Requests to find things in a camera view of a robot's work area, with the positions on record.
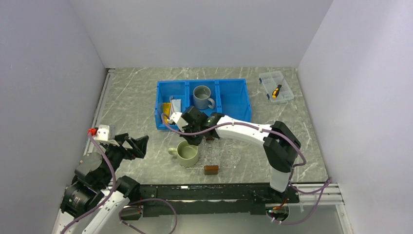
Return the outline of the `grey ceramic mug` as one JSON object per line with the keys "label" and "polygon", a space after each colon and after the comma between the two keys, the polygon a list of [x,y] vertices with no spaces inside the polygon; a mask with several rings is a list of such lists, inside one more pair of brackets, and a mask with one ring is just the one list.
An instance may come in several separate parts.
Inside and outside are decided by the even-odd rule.
{"label": "grey ceramic mug", "polygon": [[204,85],[199,85],[193,90],[193,103],[200,110],[215,108],[215,100],[211,98],[211,90]]}

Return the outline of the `white toothpaste tube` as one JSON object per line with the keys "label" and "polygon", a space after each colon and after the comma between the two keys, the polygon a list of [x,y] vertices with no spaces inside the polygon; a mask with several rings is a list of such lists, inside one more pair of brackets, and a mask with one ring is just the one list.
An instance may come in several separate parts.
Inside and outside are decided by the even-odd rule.
{"label": "white toothpaste tube", "polygon": [[181,99],[173,99],[173,107],[174,107],[174,113],[175,112],[181,112]]}

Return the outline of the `clear holder with wooden ends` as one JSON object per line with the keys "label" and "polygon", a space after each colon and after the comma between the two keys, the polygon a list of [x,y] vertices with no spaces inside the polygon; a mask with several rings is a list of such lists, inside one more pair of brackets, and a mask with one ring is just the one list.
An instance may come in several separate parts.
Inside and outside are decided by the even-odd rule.
{"label": "clear holder with wooden ends", "polygon": [[213,137],[205,137],[202,145],[202,154],[205,160],[204,175],[215,176],[219,172],[219,163],[214,151],[215,139]]}

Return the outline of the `green ceramic mug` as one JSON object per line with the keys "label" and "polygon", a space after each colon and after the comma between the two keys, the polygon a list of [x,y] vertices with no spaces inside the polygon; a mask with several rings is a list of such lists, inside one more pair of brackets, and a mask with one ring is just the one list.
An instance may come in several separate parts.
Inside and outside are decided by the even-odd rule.
{"label": "green ceramic mug", "polygon": [[198,146],[190,145],[187,141],[180,142],[175,148],[168,148],[168,153],[186,168],[194,166],[199,160]]}

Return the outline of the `toothbrush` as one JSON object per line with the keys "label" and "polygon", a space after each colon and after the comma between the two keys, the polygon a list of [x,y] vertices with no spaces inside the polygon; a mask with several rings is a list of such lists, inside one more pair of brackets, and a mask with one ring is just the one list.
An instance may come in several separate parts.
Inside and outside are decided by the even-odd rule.
{"label": "toothbrush", "polygon": [[170,102],[170,109],[171,109],[171,112],[172,112],[172,113],[174,113],[174,107],[173,107],[173,96],[170,96],[170,97],[169,97],[169,102]]}

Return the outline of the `blue three-compartment bin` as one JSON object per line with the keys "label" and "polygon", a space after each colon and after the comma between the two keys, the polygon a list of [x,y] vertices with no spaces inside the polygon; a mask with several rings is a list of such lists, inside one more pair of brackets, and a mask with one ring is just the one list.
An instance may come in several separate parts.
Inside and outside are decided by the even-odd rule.
{"label": "blue three-compartment bin", "polygon": [[164,80],[158,81],[156,91],[154,117],[158,130],[167,129],[161,120],[163,104],[167,103],[170,97],[173,97],[173,99],[181,100],[181,110],[184,111],[189,106],[194,105],[193,90],[200,85],[207,86],[211,90],[211,98],[215,101],[213,109],[202,110],[206,115],[218,112],[237,120],[251,121],[251,104],[244,78]]}

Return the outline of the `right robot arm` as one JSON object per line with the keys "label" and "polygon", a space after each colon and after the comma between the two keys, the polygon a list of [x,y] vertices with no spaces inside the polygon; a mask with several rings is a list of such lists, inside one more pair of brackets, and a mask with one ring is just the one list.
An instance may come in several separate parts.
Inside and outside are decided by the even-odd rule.
{"label": "right robot arm", "polygon": [[218,112],[208,116],[193,106],[182,113],[173,113],[170,119],[190,145],[198,146],[207,138],[228,138],[263,147],[271,166],[269,198],[274,202],[286,198],[301,144],[283,122],[254,124]]}

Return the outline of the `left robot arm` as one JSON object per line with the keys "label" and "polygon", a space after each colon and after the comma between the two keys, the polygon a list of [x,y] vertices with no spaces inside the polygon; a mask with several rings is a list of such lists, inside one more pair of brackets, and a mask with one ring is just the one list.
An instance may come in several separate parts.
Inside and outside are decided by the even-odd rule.
{"label": "left robot arm", "polygon": [[115,212],[142,197],[139,182],[115,172],[123,160],[145,157],[149,136],[134,139],[124,133],[106,140],[100,133],[88,134],[97,152],[84,155],[76,167],[60,204],[56,234],[97,233]]}

